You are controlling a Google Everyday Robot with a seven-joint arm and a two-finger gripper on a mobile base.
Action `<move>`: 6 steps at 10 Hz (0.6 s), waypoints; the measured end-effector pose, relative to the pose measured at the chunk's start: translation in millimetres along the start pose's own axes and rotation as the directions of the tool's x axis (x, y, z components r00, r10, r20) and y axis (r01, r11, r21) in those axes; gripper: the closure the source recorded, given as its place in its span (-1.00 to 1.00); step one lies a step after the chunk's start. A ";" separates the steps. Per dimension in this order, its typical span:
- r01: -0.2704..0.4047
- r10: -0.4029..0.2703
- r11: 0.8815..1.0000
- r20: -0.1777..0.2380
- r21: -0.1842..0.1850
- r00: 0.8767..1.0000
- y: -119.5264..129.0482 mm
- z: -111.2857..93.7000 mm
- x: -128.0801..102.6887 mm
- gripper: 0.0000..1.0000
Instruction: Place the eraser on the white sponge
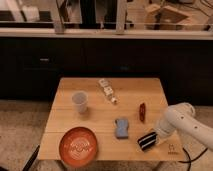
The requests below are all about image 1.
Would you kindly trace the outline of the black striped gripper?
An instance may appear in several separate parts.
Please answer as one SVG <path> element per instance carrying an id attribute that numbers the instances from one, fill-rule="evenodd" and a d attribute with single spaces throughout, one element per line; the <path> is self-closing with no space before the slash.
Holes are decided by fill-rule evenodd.
<path id="1" fill-rule="evenodd" d="M 140 146 L 142 151 L 145 151 L 152 147 L 157 141 L 157 133 L 156 132 L 150 132 L 143 137 L 139 138 L 137 140 L 138 145 Z"/>

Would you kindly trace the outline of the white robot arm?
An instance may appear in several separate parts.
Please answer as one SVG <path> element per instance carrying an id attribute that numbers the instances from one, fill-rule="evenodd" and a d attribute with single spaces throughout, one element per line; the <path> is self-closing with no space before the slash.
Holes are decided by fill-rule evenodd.
<path id="1" fill-rule="evenodd" d="M 195 119 L 195 108 L 190 103 L 168 106 L 153 129 L 137 140 L 142 151 L 170 137 L 175 130 L 181 130 L 213 151 L 213 128 Z"/>

